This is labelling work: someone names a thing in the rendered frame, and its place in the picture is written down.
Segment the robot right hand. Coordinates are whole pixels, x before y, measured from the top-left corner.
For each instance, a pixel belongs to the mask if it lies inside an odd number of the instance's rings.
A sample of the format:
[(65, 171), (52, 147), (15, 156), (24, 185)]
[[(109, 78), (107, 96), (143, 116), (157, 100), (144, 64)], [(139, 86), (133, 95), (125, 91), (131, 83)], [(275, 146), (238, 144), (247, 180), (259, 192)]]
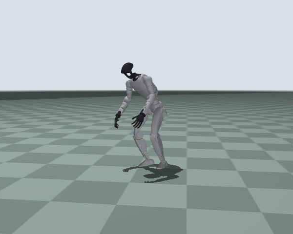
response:
[(115, 117), (115, 124), (114, 124), (114, 126), (115, 126), (115, 128), (118, 128), (119, 125), (117, 124), (117, 121), (119, 121), (118, 118), (120, 118), (120, 116), (121, 116), (121, 111), (118, 111), (118, 113), (115, 116), (116, 117)]

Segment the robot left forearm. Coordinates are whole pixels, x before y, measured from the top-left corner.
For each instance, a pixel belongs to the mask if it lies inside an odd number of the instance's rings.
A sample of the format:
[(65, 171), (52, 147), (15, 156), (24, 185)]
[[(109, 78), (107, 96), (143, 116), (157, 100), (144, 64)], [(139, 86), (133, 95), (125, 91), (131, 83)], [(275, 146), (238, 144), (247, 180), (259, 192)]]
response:
[(149, 111), (151, 105), (153, 105), (155, 101), (155, 95), (154, 94), (150, 94), (149, 99), (146, 101), (145, 106), (143, 107), (143, 113), (146, 115), (147, 112)]

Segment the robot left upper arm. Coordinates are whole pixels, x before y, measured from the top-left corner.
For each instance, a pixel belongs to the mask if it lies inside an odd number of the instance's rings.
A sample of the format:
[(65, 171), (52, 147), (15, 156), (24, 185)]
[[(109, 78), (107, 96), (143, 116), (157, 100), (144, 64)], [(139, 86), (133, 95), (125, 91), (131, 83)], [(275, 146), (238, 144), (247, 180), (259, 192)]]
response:
[(149, 99), (150, 94), (155, 95), (153, 84), (152, 84), (152, 77), (144, 76), (143, 83), (146, 85), (147, 91), (149, 92), (149, 95), (147, 96), (147, 99)]

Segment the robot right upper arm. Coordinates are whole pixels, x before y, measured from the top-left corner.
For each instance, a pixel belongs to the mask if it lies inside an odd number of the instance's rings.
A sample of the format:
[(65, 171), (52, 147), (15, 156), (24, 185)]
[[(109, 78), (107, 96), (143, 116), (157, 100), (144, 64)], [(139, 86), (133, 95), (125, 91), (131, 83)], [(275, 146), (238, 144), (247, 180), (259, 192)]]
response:
[(126, 94), (127, 94), (127, 96), (125, 97), (125, 99), (124, 99), (124, 101), (126, 102), (126, 103), (131, 103), (132, 102), (132, 87), (131, 87), (131, 85), (130, 85), (130, 80), (128, 80), (127, 82), (126, 82)]

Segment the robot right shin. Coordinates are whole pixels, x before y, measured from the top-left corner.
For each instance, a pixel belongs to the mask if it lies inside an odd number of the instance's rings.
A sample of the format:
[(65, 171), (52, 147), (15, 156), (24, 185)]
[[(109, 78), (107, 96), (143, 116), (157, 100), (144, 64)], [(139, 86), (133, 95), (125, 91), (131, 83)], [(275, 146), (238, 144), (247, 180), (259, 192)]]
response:
[(150, 161), (148, 153), (147, 153), (147, 146), (146, 146), (145, 139), (144, 138), (136, 139), (134, 136), (133, 136), (133, 138), (135, 140), (135, 143), (136, 143), (138, 149), (140, 150), (140, 152), (142, 153), (143, 157), (145, 158), (145, 160)]

